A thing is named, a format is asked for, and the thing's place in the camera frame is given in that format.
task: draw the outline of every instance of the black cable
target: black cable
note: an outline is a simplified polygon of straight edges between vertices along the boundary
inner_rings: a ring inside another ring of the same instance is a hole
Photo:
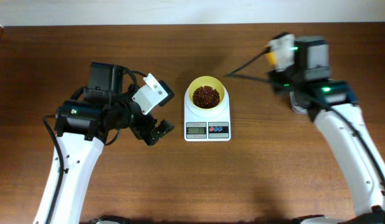
[[[83,93],[83,90],[87,88],[87,86],[82,86],[79,89],[77,89],[72,96],[70,97],[71,100],[77,100]]]
[[[106,145],[106,146],[109,146],[109,145],[111,145],[112,143],[114,143],[114,142],[119,138],[119,135],[120,135],[120,129],[118,129],[118,131],[116,132],[115,137],[113,137],[113,139],[112,139],[110,142],[105,143],[105,145]]]
[[[126,68],[126,67],[123,69],[123,72],[124,72],[124,74],[128,74],[129,77],[131,78],[131,80],[133,80],[133,89],[134,89],[134,91],[136,91],[137,90],[137,79],[136,79],[135,74],[132,71],[130,71],[129,68]]]
[[[139,74],[139,75],[141,75],[142,77],[147,77],[147,75],[144,74],[143,72],[139,72],[139,71],[131,71],[131,72],[133,72],[133,73],[135,73],[135,74]]]
[[[60,149],[60,146],[57,142],[57,138],[56,138],[53,130],[51,129],[49,123],[47,122],[47,118],[55,118],[55,115],[44,116],[43,117],[43,123],[44,123],[44,126],[47,128],[47,131],[50,134],[51,140],[54,143],[55,150],[57,151],[58,159],[60,162],[60,169],[58,170],[59,176],[58,176],[57,186],[55,186],[55,191],[54,191],[53,199],[51,201],[49,214],[47,215],[47,219],[45,221],[46,224],[49,224],[49,223],[51,223],[51,218],[52,218],[53,213],[54,213],[55,204],[57,203],[58,194],[60,193],[62,178],[64,176],[64,158],[62,157],[61,149]]]
[[[258,55],[256,55],[254,58],[250,59],[249,62],[245,63],[243,66],[235,69],[234,71],[230,72],[229,75],[233,75],[235,74],[236,72],[244,69],[246,66],[250,65],[252,62],[256,61],[258,58],[260,58],[262,55],[264,54],[267,54],[270,52],[270,48],[269,47],[266,47],[266,49],[264,51],[262,51],[261,53],[259,53]]]
[[[334,108],[330,107],[328,104],[326,104],[324,102],[321,102],[320,100],[317,100],[316,98],[312,97],[311,95],[309,95],[303,91],[300,91],[298,88],[296,88],[293,85],[284,86],[282,84],[272,82],[272,81],[264,79],[264,78],[249,77],[246,75],[239,75],[239,74],[232,74],[232,73],[225,75],[225,77],[234,77],[234,78],[242,78],[242,79],[246,79],[246,80],[255,80],[258,82],[269,83],[269,84],[271,84],[277,88],[281,88],[281,89],[286,90],[286,91],[294,91],[294,92],[301,94],[302,96],[304,96],[307,100],[311,101],[312,103],[315,103],[318,106],[324,108],[325,110],[334,112],[350,128],[350,130],[352,130],[353,136],[356,136],[359,139],[360,144],[363,146],[368,157],[370,158],[371,162],[373,163],[374,168],[376,169],[376,172],[378,173],[378,176],[381,179],[382,186],[385,189],[385,176],[382,173],[382,170],[381,170],[379,164],[377,163],[373,153],[371,152],[370,148],[366,144],[366,141],[361,136],[361,133],[352,125],[351,122],[348,121],[348,119],[346,119],[341,113],[336,111]]]

